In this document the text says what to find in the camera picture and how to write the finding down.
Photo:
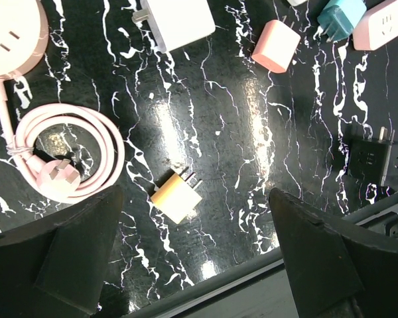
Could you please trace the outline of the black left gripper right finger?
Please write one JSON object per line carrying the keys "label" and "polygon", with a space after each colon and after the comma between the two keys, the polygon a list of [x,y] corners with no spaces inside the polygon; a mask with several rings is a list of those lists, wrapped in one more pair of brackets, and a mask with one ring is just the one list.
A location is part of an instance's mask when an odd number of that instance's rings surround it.
{"label": "black left gripper right finger", "polygon": [[300,317],[398,317],[398,193],[345,217],[277,188],[269,205]]}

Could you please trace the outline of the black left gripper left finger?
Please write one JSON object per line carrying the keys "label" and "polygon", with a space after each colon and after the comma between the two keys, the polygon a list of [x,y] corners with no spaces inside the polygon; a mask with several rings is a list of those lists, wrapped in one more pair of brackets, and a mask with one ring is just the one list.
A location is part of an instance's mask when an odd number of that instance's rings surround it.
{"label": "black left gripper left finger", "polygon": [[0,233],[0,317],[93,315],[122,205],[114,185]]}

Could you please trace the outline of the black cube socket adapter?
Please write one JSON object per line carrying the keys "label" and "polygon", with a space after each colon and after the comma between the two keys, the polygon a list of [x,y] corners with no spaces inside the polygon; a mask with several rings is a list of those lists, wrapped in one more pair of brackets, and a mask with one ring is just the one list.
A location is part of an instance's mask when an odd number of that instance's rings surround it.
{"label": "black cube socket adapter", "polygon": [[387,137],[385,127],[377,139],[353,139],[347,173],[377,186],[398,186],[398,142]]}

